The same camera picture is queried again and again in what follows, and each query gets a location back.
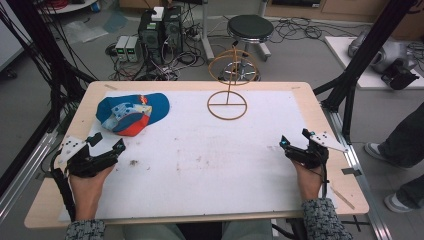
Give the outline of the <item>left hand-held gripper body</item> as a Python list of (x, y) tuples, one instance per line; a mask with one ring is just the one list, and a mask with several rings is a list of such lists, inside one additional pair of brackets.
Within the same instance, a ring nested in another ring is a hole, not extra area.
[(59, 150), (59, 163), (66, 162), (66, 167), (64, 171), (56, 168), (54, 177), (63, 178), (69, 173), (82, 178), (91, 178), (118, 162), (118, 156), (112, 149), (98, 156), (91, 156), (89, 147), (91, 146), (86, 140), (67, 135)]

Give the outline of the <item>black computer tower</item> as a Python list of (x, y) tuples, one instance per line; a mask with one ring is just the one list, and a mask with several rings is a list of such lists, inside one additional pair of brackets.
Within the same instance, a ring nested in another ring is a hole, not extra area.
[(152, 14), (152, 10), (146, 10), (141, 15), (138, 35), (143, 48), (143, 55), (160, 65), (163, 63), (161, 54), (164, 43), (163, 23), (161, 21), (153, 21), (151, 19)]
[(163, 23), (169, 53), (178, 54), (183, 51), (181, 14), (180, 6), (167, 8), (164, 14)]

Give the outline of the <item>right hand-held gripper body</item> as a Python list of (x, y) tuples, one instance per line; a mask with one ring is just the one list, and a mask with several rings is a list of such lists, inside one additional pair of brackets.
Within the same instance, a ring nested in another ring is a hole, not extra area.
[(326, 131), (321, 133), (315, 132), (315, 135), (307, 140), (308, 145), (306, 149), (301, 149), (291, 144), (288, 149), (284, 150), (287, 158), (300, 163), (307, 169), (325, 165), (329, 158), (329, 149), (340, 152), (348, 151), (346, 147)]

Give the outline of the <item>aluminium rail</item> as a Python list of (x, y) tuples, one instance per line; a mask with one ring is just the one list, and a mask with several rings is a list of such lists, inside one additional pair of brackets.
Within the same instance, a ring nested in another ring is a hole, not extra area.
[(323, 110), (333, 133), (335, 134), (337, 140), (347, 148), (345, 153), (346, 161), (349, 164), (352, 170), (356, 170), (358, 174), (355, 176), (359, 187), (361, 188), (362, 195), (368, 203), (369, 210), (367, 212), (367, 217), (374, 231), (374, 235), (377, 240), (393, 240), (391, 233), (387, 227), (387, 224), (384, 222), (383, 218), (380, 216), (379, 211), (381, 208), (377, 205), (376, 200), (372, 196), (371, 188), (366, 179), (365, 173), (362, 169), (360, 161), (357, 157), (354, 147), (348, 143), (347, 138), (342, 135), (342, 119), (338, 113), (332, 113), (329, 110)]
[(45, 133), (35, 145), (27, 150), (27, 156), (23, 157), (23, 165), (18, 169), (17, 174), (13, 177), (10, 185), (0, 197), (0, 225), (7, 218), (9, 212), (21, 196), (31, 178), (36, 173), (42, 160), (52, 149), (56, 141), (58, 132), (56, 130), (51, 133)]

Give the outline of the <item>copper wire stand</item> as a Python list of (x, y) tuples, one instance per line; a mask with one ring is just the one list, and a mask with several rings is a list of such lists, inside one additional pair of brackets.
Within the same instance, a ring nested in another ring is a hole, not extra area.
[(259, 79), (259, 70), (249, 54), (233, 46), (219, 54), (208, 66), (211, 77), (225, 88), (213, 93), (207, 100), (208, 111), (221, 120), (236, 120), (248, 109), (246, 98), (234, 88)]

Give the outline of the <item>blue and red cap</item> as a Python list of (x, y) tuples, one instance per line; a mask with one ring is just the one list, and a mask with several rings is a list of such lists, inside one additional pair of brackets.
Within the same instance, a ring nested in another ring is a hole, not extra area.
[(169, 110), (169, 100), (163, 93), (106, 97), (97, 106), (96, 118), (112, 133), (133, 137), (165, 118)]

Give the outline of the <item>grey power supply unit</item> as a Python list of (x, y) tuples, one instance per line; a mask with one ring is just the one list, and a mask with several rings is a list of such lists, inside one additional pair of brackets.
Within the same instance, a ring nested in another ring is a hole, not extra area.
[(138, 51), (138, 38), (136, 36), (130, 36), (125, 47), (127, 58), (129, 62), (137, 62), (139, 59)]
[(115, 45), (117, 57), (120, 62), (126, 62), (128, 60), (127, 53), (126, 53), (126, 44), (128, 40), (129, 40), (128, 36), (120, 36)]

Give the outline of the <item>thin wooden stick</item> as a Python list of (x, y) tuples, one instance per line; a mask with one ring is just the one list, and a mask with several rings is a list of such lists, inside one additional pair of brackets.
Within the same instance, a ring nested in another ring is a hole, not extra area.
[(337, 191), (335, 188), (333, 188), (332, 186), (330, 186), (330, 189), (332, 190), (332, 192), (338, 197), (340, 198), (347, 206), (349, 206), (352, 210), (355, 210), (355, 206), (347, 199), (345, 198), (339, 191)]

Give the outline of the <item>white table mat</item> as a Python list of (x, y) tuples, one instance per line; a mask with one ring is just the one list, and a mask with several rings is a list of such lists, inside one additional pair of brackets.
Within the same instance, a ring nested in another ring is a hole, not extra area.
[(97, 216), (104, 220), (298, 211), (296, 172), (279, 142), (303, 148), (291, 91), (243, 91), (245, 105), (212, 115), (209, 91), (148, 92), (152, 124), (123, 139)]

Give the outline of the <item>white cabinet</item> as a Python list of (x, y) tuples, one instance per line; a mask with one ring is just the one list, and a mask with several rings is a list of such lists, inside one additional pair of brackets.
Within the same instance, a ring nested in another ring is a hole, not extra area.
[[(6, 0), (0, 0), (0, 17), (2, 13), (6, 13), (6, 17), (12, 21), (14, 29), (18, 35), (27, 43), (32, 42), (31, 37), (24, 29), (20, 20), (12, 11)], [(0, 19), (0, 72), (5, 70), (8, 65), (24, 51), (24, 48), (12, 32), (6, 27)]]

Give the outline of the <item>person's right hand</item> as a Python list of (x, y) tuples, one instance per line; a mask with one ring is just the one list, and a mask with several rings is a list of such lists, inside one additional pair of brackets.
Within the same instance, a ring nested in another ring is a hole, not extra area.
[(307, 169), (293, 161), (297, 173), (297, 183), (303, 201), (317, 199), (322, 185), (322, 168)]

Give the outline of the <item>grey and black machine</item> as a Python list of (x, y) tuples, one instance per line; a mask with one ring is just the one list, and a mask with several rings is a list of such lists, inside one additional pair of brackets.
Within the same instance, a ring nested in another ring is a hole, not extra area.
[(368, 64), (359, 79), (359, 87), (391, 90), (424, 87), (424, 78), (415, 71), (417, 65), (405, 43), (389, 39)]

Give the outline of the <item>person's legs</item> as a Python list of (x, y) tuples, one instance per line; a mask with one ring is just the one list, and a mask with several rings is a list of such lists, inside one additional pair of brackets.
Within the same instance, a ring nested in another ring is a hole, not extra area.
[(269, 220), (209, 224), (147, 224), (123, 228), (125, 240), (273, 240)]

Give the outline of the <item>black metal frame post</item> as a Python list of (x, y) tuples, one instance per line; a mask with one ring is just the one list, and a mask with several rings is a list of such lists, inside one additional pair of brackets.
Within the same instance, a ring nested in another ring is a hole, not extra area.
[(32, 43), (27, 43), (21, 37), (20, 28), (16, 27), (10, 18), (1, 11), (0, 20), (33, 60), (50, 87), (51, 109), (48, 113), (48, 123), (49, 128), (53, 129), (60, 122), (62, 108), (69, 103), (82, 100), (85, 90), (81, 81), (91, 83), (95, 79), (68, 62), (37, 7), (33, 4), (33, 0), (5, 1), (22, 24)]
[(416, 4), (416, 1), (390, 0), (343, 72), (337, 78), (313, 90), (315, 95), (331, 90), (329, 96), (321, 102), (321, 106), (332, 113), (337, 113), (340, 104), (345, 101), (342, 135), (347, 138), (349, 144), (351, 143), (351, 120), (357, 82), (372, 58)]

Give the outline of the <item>person's left hand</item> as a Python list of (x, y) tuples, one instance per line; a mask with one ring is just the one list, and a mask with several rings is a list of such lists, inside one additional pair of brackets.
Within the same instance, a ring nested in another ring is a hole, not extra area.
[(91, 178), (71, 175), (70, 184), (75, 201), (77, 203), (98, 201), (102, 194), (103, 184), (113, 169), (114, 165), (102, 170)]

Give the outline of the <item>black round stool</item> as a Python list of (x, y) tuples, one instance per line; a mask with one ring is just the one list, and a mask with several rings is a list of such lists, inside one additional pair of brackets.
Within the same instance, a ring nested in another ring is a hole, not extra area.
[(255, 63), (249, 59), (249, 47), (268, 41), (274, 31), (272, 23), (258, 15), (238, 15), (227, 24), (227, 33), (234, 39), (230, 50), (222, 54), (231, 62), (223, 68), (218, 79), (245, 84), (259, 81), (261, 75)]

